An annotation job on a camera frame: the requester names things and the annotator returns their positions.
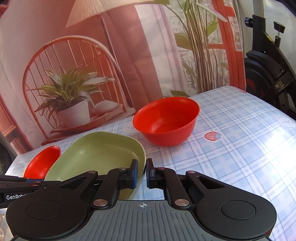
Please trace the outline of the large green plate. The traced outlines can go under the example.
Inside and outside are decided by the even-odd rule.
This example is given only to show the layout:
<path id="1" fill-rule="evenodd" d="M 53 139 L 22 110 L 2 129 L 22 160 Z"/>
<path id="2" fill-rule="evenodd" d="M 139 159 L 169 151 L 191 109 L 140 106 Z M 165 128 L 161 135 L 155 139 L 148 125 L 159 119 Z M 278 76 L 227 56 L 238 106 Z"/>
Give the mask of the large green plate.
<path id="1" fill-rule="evenodd" d="M 87 171 L 104 175 L 111 169 L 128 168 L 138 160 L 137 182 L 143 180 L 146 154 L 135 138 L 108 132 L 95 132 L 74 142 L 53 164 L 46 181 L 64 181 Z"/>

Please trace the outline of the red bowl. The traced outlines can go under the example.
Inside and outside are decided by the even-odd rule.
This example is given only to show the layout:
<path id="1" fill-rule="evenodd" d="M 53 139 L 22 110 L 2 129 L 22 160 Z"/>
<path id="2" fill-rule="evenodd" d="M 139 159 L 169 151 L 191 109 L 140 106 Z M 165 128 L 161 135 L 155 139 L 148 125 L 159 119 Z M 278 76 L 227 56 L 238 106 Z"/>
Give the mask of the red bowl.
<path id="1" fill-rule="evenodd" d="M 49 146 L 42 150 L 27 166 L 23 177 L 29 179 L 44 179 L 49 169 L 61 156 L 59 146 Z"/>
<path id="2" fill-rule="evenodd" d="M 199 104 L 185 97 L 168 97 L 139 110 L 133 127 L 157 146 L 171 147 L 184 142 L 193 132 L 200 113 Z"/>

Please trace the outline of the plaid tablecloth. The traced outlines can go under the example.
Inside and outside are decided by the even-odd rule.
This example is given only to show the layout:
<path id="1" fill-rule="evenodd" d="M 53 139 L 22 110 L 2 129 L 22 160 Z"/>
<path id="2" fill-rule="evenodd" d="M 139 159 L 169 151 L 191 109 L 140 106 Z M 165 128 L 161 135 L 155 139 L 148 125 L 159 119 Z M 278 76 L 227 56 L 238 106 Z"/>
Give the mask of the plaid tablecloth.
<path id="1" fill-rule="evenodd" d="M 195 170 L 269 200 L 277 212 L 272 240 L 295 240 L 295 121 L 235 87 L 194 96 L 201 110 L 188 139 L 174 147 L 149 142 L 132 118 L 100 127 L 137 139 L 155 166 Z"/>

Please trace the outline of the printed backdrop cloth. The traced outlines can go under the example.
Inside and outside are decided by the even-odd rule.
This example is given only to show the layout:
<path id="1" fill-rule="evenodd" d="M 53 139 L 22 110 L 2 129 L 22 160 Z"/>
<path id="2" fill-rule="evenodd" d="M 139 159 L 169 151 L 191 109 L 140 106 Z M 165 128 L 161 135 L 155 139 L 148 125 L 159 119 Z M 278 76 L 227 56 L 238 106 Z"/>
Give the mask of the printed backdrop cloth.
<path id="1" fill-rule="evenodd" d="M 17 154 L 223 86 L 246 88 L 234 1 L 1 1 L 1 134 Z"/>

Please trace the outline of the black exercise bike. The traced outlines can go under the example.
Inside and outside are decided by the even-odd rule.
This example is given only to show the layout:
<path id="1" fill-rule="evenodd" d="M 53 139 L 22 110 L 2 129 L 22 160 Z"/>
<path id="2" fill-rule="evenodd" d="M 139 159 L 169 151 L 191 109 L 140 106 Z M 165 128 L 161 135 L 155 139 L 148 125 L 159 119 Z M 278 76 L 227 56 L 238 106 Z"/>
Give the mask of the black exercise bike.
<path id="1" fill-rule="evenodd" d="M 252 49 L 244 58 L 246 91 L 295 119 L 295 72 L 280 50 L 281 38 L 266 32 L 265 18 L 245 18 L 252 28 Z"/>

